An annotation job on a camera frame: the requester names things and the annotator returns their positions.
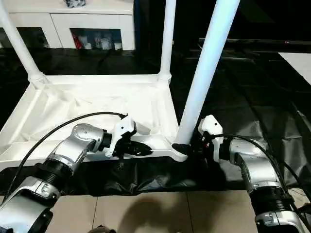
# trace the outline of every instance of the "white pole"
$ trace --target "white pole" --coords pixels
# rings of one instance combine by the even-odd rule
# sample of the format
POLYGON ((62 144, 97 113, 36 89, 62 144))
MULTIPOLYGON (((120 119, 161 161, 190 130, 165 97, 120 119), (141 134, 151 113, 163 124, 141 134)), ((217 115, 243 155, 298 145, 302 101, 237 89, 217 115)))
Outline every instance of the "white pole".
POLYGON ((240 0, 217 0, 175 143, 189 144, 240 0))
POLYGON ((0 0, 0 22, 5 30, 6 35, 9 37, 15 52, 17 53, 20 61, 28 73, 28 79, 33 81, 44 77, 43 73, 41 73, 36 66, 17 28, 9 18, 2 0, 0 0))
POLYGON ((170 75, 176 0, 166 0, 160 74, 170 75))

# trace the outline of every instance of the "black tarp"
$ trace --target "black tarp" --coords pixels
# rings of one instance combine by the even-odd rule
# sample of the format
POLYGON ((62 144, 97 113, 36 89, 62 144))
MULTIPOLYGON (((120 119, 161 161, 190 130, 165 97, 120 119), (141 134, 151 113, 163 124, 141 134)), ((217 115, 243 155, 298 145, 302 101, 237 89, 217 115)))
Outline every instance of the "black tarp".
MULTIPOLYGON (((133 53, 100 50, 34 50, 33 57, 47 75, 157 73, 159 64, 133 53)), ((178 120, 181 119, 197 64, 192 58, 172 57, 170 84, 178 120)), ((11 50, 0 51, 0 97, 3 125, 27 87, 27 75, 11 50)), ((238 133, 267 142, 273 154, 284 159, 310 187, 311 86, 277 53, 226 50, 217 67, 201 117, 213 114, 224 133, 238 133)), ((207 168, 199 156, 179 163, 171 158, 131 159, 83 163, 65 194, 94 196, 136 195, 141 192, 244 189, 236 166, 221 162, 207 168)), ((0 173, 3 194, 15 172, 0 173)), ((21 178, 33 173, 25 167, 21 178)), ((295 180, 283 169, 286 183, 295 180)))

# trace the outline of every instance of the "white cabinet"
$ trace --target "white cabinet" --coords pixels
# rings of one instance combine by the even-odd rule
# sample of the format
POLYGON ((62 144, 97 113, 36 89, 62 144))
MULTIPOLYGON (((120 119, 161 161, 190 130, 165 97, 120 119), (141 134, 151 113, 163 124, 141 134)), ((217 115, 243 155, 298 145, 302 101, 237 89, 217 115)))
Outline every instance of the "white cabinet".
POLYGON ((76 48, 72 29, 98 29, 118 31, 123 50, 135 49, 134 0, 86 0, 77 8, 63 0, 3 1, 16 27, 41 28, 50 48, 76 48))
POLYGON ((52 18, 48 13, 10 13, 17 28, 41 28, 50 48, 61 48, 52 18))

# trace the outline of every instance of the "black cable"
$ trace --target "black cable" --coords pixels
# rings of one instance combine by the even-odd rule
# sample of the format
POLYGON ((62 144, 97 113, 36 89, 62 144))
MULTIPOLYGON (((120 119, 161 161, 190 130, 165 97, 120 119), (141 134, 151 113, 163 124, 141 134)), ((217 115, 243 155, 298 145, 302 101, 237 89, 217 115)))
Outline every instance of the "black cable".
MULTIPOLYGON (((296 175, 296 173, 294 172, 294 170, 285 162, 282 161, 280 159, 275 158, 274 156, 272 156, 265 148, 263 148, 260 144, 258 144, 257 142, 255 142, 252 139, 249 139, 247 137, 244 136, 240 136, 238 134, 230 134, 230 133, 222 133, 222 134, 216 134, 216 135, 211 135, 210 136, 210 140, 217 138, 217 137, 228 137, 228 138, 239 138, 242 140, 245 140, 251 144, 253 144, 254 146, 256 146, 257 148, 259 148, 267 157, 268 159, 271 161, 271 164, 273 166, 273 168, 276 171, 276 174, 283 186, 284 191, 289 194, 287 186, 285 184, 284 178, 279 170, 278 164, 276 163, 275 160, 278 160, 280 163, 282 163, 288 170, 289 172, 295 177, 295 179, 297 180, 297 183, 301 186, 301 188, 304 190, 304 192, 306 193, 306 195, 309 195, 308 192, 306 192, 306 190, 303 188, 302 183, 299 179, 299 177, 296 175)), ((306 228, 308 229, 308 231, 311 233, 311 226, 308 222, 308 220, 302 216, 302 214, 300 213, 300 211, 298 210, 298 208, 295 206, 294 203, 291 204, 291 207, 293 209, 293 211, 299 216, 299 218, 301 219, 301 221, 305 224, 306 228)))
POLYGON ((294 172, 294 170, 285 162, 285 161, 282 161, 280 159, 277 159, 277 161, 280 163, 280 164, 283 164, 284 167, 286 167, 289 172, 292 174, 292 176, 295 178, 295 180, 297 181, 298 185, 302 188, 302 190, 305 192, 307 198, 309 199, 309 201, 311 202, 311 195, 310 193, 307 191, 306 188, 304 188, 304 185, 302 184, 300 178, 296 175, 296 173, 294 172))
POLYGON ((113 113, 113 112, 96 112, 96 113, 90 113, 90 114, 85 114, 85 115, 82 115, 82 116, 78 116, 74 119, 71 119, 69 121, 66 121, 65 123, 57 126, 56 128, 54 128, 53 130, 51 130, 50 132, 48 132, 43 138, 41 138, 29 151, 28 153, 25 155, 25 157, 23 158, 23 160, 21 161, 21 163, 19 164, 18 168, 17 168, 17 171, 14 175, 14 178, 12 179, 12 182, 4 196, 4 199, 2 201, 2 203, 8 198, 8 196, 11 194, 11 190, 15 184, 15 181, 17 180, 18 176, 20 175, 21 173, 21 170, 25 164, 25 162, 27 161, 27 159, 29 158, 29 156, 31 155, 31 153, 45 140, 47 139, 49 136, 51 136, 54 132, 56 132, 57 130, 63 128, 64 126, 68 125, 68 124, 71 124, 77 120, 80 120, 80 119, 83 119, 83 118, 86 118, 86 117, 91 117, 91 116, 96 116, 96 115, 115 115, 115 116, 119 116, 121 119, 123 119, 124 117, 126 117, 126 115, 124 114, 121 114, 121 113, 113 113))

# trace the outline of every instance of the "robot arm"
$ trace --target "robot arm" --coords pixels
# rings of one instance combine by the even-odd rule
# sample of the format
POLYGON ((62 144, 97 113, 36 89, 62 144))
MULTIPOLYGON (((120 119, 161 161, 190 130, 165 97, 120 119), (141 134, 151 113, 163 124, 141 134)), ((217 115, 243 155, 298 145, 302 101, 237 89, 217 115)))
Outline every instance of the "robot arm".
MULTIPOLYGON (((199 126, 202 141, 221 134, 219 122, 209 115, 199 126)), ((241 168, 242 177, 256 214, 259 233, 304 233, 299 216, 292 210, 292 197, 283 189, 269 158, 250 142, 232 139, 213 139, 213 160, 218 162, 219 152, 228 154, 232 164, 241 168)))
POLYGON ((112 133, 89 124, 74 126, 70 136, 37 166, 34 176, 27 177, 0 206, 0 232, 45 232, 53 216, 50 209, 88 152, 105 150, 108 156, 122 157, 126 149, 139 153, 137 147, 141 146, 144 153, 151 153, 138 142, 131 148, 130 137, 135 133, 135 122, 129 116, 116 124, 112 133))

